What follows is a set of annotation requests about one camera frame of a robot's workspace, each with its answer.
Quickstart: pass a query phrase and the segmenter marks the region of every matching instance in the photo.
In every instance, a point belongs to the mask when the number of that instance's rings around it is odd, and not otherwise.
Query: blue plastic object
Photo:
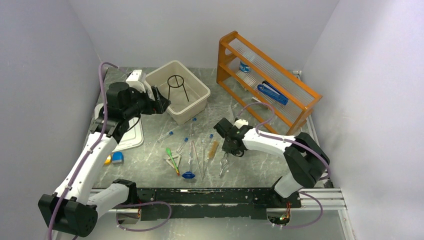
[[[112,155],[112,164],[120,164],[124,162],[124,154],[120,151],[115,152]]]
[[[243,73],[249,73],[251,71],[251,67],[242,61],[240,61],[240,66],[238,67],[238,69],[240,69],[240,71],[242,71]]]
[[[259,92],[267,95],[268,97],[274,99],[282,105],[286,105],[289,102],[289,99],[279,92],[273,85],[267,81],[263,81],[262,84],[257,86]]]
[[[185,179],[192,179],[192,178],[196,177],[196,175],[194,173],[192,173],[191,171],[186,171],[181,176]]]

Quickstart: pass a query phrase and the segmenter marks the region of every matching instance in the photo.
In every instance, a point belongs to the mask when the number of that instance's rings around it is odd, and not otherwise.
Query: clear plastic tube
[[[190,151],[189,154],[191,156],[191,160],[194,159],[194,156],[196,156],[196,161],[197,161],[197,167],[200,173],[200,178],[202,177],[202,171],[200,170],[200,162],[199,162],[199,158],[198,158],[198,153],[196,152],[196,146],[195,146],[195,142],[193,140],[190,141]]]
[[[162,136],[159,137],[159,139],[157,140],[158,143],[162,142],[163,140],[171,137],[172,135],[174,135],[174,132],[170,131],[166,134],[163,134]]]
[[[176,149],[176,153],[177,154],[179,154],[182,150],[183,150],[183,148],[184,148],[184,146],[186,145],[186,143],[189,141],[189,138],[188,137],[186,137],[186,138],[184,138],[184,141],[181,143],[181,145],[179,145],[179,147]]]
[[[195,135],[195,128],[193,127],[194,122],[197,121],[197,118],[193,118],[193,122],[190,124],[190,138],[193,139],[193,136]]]

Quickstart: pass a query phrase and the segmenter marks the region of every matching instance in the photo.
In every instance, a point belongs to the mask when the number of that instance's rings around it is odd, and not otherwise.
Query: yellow object
[[[112,162],[112,155],[107,156],[106,161],[104,161],[104,165],[109,165]]]
[[[219,144],[220,143],[218,141],[213,141],[212,146],[209,149],[209,153],[207,154],[207,159],[213,159],[215,157]]]

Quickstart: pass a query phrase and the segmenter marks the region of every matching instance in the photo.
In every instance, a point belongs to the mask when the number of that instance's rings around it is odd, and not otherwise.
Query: gray marble surface
[[[152,67],[139,67],[148,74],[155,70]],[[223,117],[232,119],[242,109],[241,105],[233,99],[220,85],[216,83],[215,68],[189,68],[209,89],[210,97],[207,99],[207,105],[204,111],[195,117],[197,121],[186,122],[182,125],[172,119],[168,113],[158,115],[142,115],[142,128],[144,132],[144,143],[140,147],[124,150],[124,163],[120,165],[104,166],[99,177],[94,184],[95,188],[107,188],[115,179],[122,178],[136,182],[139,188],[246,188],[246,187],[270,187],[279,177],[289,172],[286,161],[283,158],[276,157],[260,151],[247,151],[243,157],[228,156],[228,166],[222,177],[219,177],[220,159],[224,152],[221,150],[223,139],[215,132],[213,126]],[[106,89],[113,82],[124,81],[124,74],[116,69],[110,68],[105,79]],[[245,91],[240,84],[233,78],[229,78],[225,83],[246,103],[250,103],[252,95]],[[255,110],[264,119],[268,119],[271,112],[253,106]],[[258,121],[245,111],[240,118],[249,121],[249,124],[255,126]],[[173,152],[183,142],[185,137],[190,135],[190,125],[193,123],[194,136],[190,141],[195,143],[199,161],[203,159],[202,140],[207,141],[210,134],[214,134],[214,141],[219,141],[218,151],[214,159],[207,165],[206,174],[202,181],[199,174],[198,164],[193,163],[193,173],[196,175],[193,179],[184,179],[177,176],[175,170],[171,168],[162,158],[166,157],[166,148]],[[271,121],[271,125],[284,134],[288,126],[277,117]],[[173,131],[174,135],[162,142],[157,139],[163,134]],[[307,124],[301,129],[302,132],[309,133]],[[182,159],[179,164],[179,170],[182,173],[189,170],[188,151],[189,144],[183,149]],[[317,187],[322,187],[322,183],[317,183]]]

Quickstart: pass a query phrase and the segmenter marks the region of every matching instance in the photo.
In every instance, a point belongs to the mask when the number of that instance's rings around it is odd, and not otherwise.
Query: small blue container
[[[240,66],[238,67],[238,69],[240,69],[240,71],[242,71],[243,73],[249,73],[251,71],[251,67],[242,61],[240,61]]]

